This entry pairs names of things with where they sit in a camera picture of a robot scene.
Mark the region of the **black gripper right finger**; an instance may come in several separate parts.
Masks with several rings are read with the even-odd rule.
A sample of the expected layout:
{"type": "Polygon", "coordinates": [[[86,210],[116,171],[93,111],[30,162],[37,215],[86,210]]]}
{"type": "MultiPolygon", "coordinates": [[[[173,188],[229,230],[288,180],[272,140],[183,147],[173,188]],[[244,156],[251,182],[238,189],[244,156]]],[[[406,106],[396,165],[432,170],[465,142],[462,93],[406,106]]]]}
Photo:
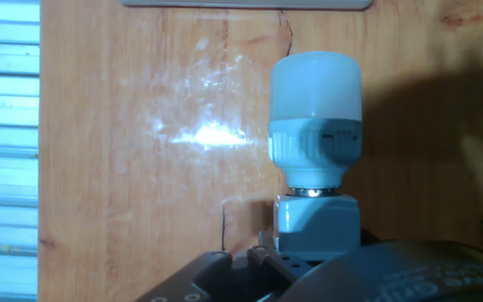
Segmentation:
{"type": "Polygon", "coordinates": [[[382,242],[382,240],[379,237],[375,236],[373,233],[371,233],[367,229],[365,229],[365,228],[361,229],[361,245],[362,246],[378,244],[378,243],[381,243],[381,242],[382,242]]]}

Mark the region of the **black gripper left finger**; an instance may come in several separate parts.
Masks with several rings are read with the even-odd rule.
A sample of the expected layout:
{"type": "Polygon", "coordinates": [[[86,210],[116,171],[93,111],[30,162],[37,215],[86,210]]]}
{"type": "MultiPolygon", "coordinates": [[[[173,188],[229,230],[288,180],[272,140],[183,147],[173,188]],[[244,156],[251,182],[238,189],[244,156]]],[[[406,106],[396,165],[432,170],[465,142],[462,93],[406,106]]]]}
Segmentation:
{"type": "Polygon", "coordinates": [[[136,298],[154,301],[316,301],[294,285],[321,259],[321,232],[261,232],[256,246],[236,256],[201,254],[136,298]]]}

